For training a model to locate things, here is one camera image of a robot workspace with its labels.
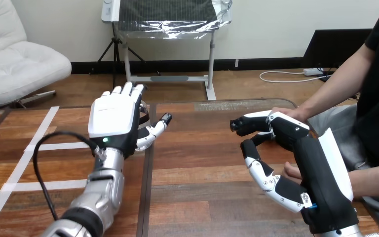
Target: chair leg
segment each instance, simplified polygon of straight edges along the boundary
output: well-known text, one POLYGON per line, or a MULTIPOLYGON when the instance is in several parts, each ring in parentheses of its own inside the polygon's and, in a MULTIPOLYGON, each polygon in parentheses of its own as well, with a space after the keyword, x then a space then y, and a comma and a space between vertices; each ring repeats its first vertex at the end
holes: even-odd
POLYGON ((38 99, 41 99, 43 97, 46 97, 46 96, 50 96, 50 95, 55 95, 56 94, 56 91, 55 90, 52 90, 52 91, 48 91, 48 92, 44 92, 44 93, 40 93, 40 94, 37 94, 37 95, 33 95, 31 97, 28 97, 28 98, 25 98, 25 99, 20 99, 18 101, 18 103, 24 107, 24 104, 25 103, 28 103, 28 102, 31 102, 31 101, 34 101, 34 100, 38 100, 38 99))

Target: gray pants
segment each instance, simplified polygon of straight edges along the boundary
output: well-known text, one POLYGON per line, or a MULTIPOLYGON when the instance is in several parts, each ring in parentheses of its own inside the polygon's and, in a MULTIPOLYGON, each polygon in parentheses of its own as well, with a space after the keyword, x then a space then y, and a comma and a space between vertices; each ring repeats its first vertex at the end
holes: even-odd
MULTIPOLYGON (((308 120, 311 128, 318 136, 330 127, 345 166, 348 170, 367 169, 371 166, 366 162, 367 156, 364 146, 354 131, 356 120, 356 105, 333 107, 308 120)), ((379 197, 363 197, 369 211, 379 223, 379 197)))

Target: person's arm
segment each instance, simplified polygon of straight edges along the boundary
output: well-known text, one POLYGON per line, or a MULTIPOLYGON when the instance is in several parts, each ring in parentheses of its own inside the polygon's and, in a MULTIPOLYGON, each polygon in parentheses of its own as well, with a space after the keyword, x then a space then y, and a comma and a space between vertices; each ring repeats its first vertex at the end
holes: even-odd
POLYGON ((375 52, 364 45, 346 60, 329 80, 295 110, 273 108, 300 121, 306 121, 356 94, 373 62, 375 52))
POLYGON ((379 166, 349 173, 354 197, 379 196, 379 166))

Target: tripod stand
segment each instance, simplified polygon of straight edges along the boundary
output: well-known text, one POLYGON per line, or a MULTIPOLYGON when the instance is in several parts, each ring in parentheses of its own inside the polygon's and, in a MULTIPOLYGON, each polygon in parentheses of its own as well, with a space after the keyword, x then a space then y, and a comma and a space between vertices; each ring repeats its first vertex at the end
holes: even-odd
MULTIPOLYGON (((117 38, 117 35, 115 33, 115 29, 114 29, 114 22, 111 23, 112 27, 113 27, 113 35, 114 37, 111 38, 111 42, 110 44, 108 45, 108 47, 105 49, 104 53, 101 55, 101 57, 98 59, 98 66, 100 65, 101 63, 101 60, 102 58, 105 56, 105 54, 108 52, 108 50, 111 48, 111 45, 114 44, 114 60, 113 60, 113 88, 115 87, 115 76, 116 76, 116 73, 115 73, 115 65, 116 63, 120 63, 120 52, 118 50, 118 44, 123 44, 123 42, 117 38)), ((141 58, 136 52, 134 52, 131 48, 128 48, 128 51, 130 51, 132 54, 134 54, 138 59, 140 59, 140 61, 142 61, 143 63, 146 63, 146 61, 141 58)))

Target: person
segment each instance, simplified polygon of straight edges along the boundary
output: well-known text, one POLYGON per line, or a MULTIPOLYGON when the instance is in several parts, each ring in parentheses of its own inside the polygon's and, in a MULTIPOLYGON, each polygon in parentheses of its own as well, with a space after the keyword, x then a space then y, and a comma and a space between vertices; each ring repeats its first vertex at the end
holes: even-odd
MULTIPOLYGON (((354 197, 363 197, 379 221, 379 19, 361 48, 315 94, 294 110, 273 111, 308 121, 318 136, 331 128, 350 170, 354 197), (356 105, 333 107, 357 92, 356 105)), ((289 163, 283 175, 301 180, 289 163)))

